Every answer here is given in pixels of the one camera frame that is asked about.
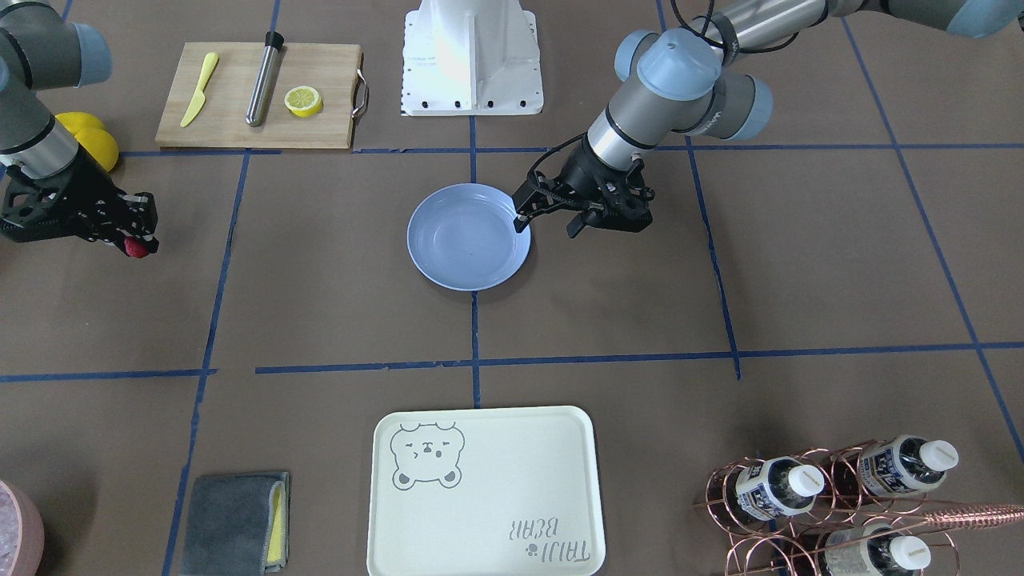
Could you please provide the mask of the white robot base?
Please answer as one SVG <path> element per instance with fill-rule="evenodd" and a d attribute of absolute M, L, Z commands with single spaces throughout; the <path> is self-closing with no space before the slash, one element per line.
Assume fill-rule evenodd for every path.
<path fill-rule="evenodd" d="M 402 116 L 544 109 L 538 23 L 519 1 L 422 1 L 402 29 Z"/>

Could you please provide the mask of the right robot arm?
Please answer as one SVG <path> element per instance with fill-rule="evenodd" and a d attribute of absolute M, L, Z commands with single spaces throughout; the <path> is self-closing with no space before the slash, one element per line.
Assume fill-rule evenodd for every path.
<path fill-rule="evenodd" d="M 4 1 L 1 58 L 4 236 L 15 243 L 78 237 L 131 258 L 157 252 L 154 197 L 115 186 L 37 96 L 109 79 L 102 33 L 65 20 L 45 1 Z"/>

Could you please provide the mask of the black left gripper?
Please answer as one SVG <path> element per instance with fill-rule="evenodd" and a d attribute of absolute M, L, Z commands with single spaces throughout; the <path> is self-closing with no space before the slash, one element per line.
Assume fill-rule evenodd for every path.
<path fill-rule="evenodd" d="M 571 152 L 560 174 L 548 178 L 540 171 L 542 162 L 566 147 Z M 626 161 L 625 170 L 607 166 L 586 136 L 550 147 L 534 161 L 523 184 L 512 194 L 514 230 L 521 234 L 536 218 L 566 210 L 574 213 L 566 225 L 570 239 L 587 227 L 640 233 L 654 221 L 650 204 L 655 192 L 644 182 L 644 168 L 638 156 Z"/>

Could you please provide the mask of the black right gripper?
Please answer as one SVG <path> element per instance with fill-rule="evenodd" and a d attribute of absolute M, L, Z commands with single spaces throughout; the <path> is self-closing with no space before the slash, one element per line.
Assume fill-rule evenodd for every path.
<path fill-rule="evenodd" d="M 89 153 L 76 153 L 50 178 L 32 179 L 12 166 L 5 170 L 1 232 L 15 243 L 77 237 L 123 252 L 123 239 L 142 240 L 158 252 L 156 200 L 151 193 L 128 194 L 115 186 Z"/>

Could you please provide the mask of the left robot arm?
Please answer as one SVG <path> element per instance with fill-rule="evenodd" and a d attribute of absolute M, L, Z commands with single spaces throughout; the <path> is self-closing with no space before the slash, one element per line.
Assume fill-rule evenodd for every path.
<path fill-rule="evenodd" d="M 560 174 L 538 165 L 513 194 L 515 232 L 538 216 L 573 213 L 568 237 L 586 227 L 637 233 L 654 220 L 645 157 L 670 134 L 746 141 L 773 110 L 767 84 L 732 70 L 742 56 L 790 46 L 829 18 L 878 12 L 967 38 L 984 38 L 1022 15 L 1020 1 L 728 1 L 658 33 L 636 30 L 618 44 L 621 87 L 584 134 L 572 138 Z"/>

